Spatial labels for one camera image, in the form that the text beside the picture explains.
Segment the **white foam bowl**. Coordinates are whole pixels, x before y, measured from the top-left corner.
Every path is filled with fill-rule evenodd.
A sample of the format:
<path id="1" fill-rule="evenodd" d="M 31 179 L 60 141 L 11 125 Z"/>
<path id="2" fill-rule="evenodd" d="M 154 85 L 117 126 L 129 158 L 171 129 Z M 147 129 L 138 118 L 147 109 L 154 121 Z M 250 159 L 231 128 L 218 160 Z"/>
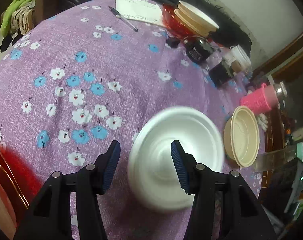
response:
<path id="1" fill-rule="evenodd" d="M 171 143 L 215 172 L 225 161 L 221 134 L 206 115 L 190 107 L 170 107 L 153 116 L 139 132 L 128 159 L 128 181 L 135 197 L 158 212 L 189 208 L 194 197 L 181 188 Z"/>

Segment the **stack of beige bowls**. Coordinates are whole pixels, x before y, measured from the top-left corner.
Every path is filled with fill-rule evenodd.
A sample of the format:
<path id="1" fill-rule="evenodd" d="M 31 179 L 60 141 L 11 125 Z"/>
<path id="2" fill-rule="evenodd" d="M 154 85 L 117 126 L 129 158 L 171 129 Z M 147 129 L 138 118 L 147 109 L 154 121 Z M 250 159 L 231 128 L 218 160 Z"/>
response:
<path id="1" fill-rule="evenodd" d="M 195 6 L 179 1 L 174 9 L 175 18 L 199 36 L 208 37 L 210 33 L 216 32 L 220 27 L 218 24 Z"/>

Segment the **large red flower plate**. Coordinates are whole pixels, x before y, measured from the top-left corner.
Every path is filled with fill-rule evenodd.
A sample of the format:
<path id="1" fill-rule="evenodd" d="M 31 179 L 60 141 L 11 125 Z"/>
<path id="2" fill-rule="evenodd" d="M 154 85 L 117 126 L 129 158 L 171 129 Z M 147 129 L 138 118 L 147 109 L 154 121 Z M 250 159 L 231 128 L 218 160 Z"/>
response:
<path id="1" fill-rule="evenodd" d="M 40 188 L 28 165 L 0 146 L 0 229 L 10 239 Z"/>

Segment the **beige plastic bowl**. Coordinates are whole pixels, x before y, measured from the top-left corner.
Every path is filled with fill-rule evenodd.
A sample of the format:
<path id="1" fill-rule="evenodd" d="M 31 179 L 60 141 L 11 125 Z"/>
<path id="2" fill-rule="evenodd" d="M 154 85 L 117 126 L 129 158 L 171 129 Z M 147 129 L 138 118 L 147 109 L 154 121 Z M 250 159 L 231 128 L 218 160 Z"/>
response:
<path id="1" fill-rule="evenodd" d="M 239 167 L 251 166 L 258 155 L 260 137 L 254 113 L 245 106 L 237 107 L 224 127 L 224 147 L 229 158 Z"/>

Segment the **pink sleeved thermos bottle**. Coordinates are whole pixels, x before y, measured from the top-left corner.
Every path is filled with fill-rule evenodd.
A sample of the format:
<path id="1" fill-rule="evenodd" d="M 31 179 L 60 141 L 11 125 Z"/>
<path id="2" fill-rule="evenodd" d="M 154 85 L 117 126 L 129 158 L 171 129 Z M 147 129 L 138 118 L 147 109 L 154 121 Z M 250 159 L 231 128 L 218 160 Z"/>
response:
<path id="1" fill-rule="evenodd" d="M 254 115 L 260 115 L 270 112 L 287 96 L 284 82 L 273 85 L 262 83 L 260 88 L 243 96 L 240 99 L 240 105 L 249 108 Z"/>

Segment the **purple floral tablecloth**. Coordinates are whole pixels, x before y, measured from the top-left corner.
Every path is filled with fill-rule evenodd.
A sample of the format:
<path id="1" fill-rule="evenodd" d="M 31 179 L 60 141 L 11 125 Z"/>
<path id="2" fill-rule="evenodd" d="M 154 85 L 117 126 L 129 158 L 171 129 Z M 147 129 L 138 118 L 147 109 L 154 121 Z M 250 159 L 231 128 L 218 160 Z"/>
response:
<path id="1" fill-rule="evenodd" d="M 143 125 L 157 112 L 187 106 L 223 129 L 245 95 L 238 74 L 222 89 L 170 48 L 167 31 L 115 18 L 115 0 L 92 0 L 45 21 L 0 60 L 0 150 L 31 202 L 49 175 L 77 172 L 121 145 L 111 188 L 99 197 L 109 239 L 182 239 L 190 211 L 155 213 L 133 197 L 127 159 Z"/>

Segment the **white lidded jar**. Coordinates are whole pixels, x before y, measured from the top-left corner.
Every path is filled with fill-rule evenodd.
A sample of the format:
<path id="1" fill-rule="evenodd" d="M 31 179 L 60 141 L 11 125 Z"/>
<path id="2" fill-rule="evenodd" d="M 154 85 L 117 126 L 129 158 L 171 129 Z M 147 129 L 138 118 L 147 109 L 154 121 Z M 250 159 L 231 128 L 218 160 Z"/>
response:
<path id="1" fill-rule="evenodd" d="M 245 73 L 252 68 L 250 58 L 240 45 L 226 48 L 223 57 L 235 73 Z"/>

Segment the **small black jar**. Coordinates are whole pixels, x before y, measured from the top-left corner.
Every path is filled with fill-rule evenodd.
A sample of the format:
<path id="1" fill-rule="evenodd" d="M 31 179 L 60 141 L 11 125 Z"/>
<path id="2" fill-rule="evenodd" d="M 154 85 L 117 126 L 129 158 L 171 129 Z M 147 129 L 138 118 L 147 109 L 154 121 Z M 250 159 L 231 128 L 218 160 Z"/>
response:
<path id="1" fill-rule="evenodd" d="M 200 36 L 185 37 L 183 43 L 186 55 L 196 64 L 202 64 L 214 53 L 212 46 Z"/>

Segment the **red bowl under stack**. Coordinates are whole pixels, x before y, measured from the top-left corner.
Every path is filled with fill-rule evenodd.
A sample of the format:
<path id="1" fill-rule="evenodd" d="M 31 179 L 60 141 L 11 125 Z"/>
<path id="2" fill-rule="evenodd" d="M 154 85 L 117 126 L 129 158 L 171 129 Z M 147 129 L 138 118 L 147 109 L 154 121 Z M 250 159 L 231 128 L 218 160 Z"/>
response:
<path id="1" fill-rule="evenodd" d="M 178 38 L 188 36 L 199 36 L 199 34 L 177 20 L 174 7 L 169 4 L 162 4 L 162 21 L 169 31 Z"/>

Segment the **black pen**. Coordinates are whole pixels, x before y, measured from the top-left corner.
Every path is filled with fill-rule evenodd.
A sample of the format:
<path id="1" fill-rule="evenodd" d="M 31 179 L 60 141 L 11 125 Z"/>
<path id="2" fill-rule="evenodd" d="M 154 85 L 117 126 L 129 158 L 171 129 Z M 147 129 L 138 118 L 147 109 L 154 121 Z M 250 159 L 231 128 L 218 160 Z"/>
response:
<path id="1" fill-rule="evenodd" d="M 115 8 L 109 6 L 109 10 L 116 16 L 116 18 L 120 19 L 123 21 L 128 27 L 130 27 L 134 32 L 138 32 L 138 29 L 131 23 L 129 22 L 128 19 L 126 19 L 123 15 L 121 15 Z"/>

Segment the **white paper notebook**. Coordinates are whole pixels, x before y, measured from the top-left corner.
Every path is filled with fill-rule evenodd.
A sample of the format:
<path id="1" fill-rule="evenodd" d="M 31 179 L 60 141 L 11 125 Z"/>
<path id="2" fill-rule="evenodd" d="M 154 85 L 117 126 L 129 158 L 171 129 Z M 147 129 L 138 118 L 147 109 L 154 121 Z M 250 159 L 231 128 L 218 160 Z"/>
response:
<path id="1" fill-rule="evenodd" d="M 143 0 L 116 0 L 116 10 L 128 20 L 165 27 L 161 7 Z"/>

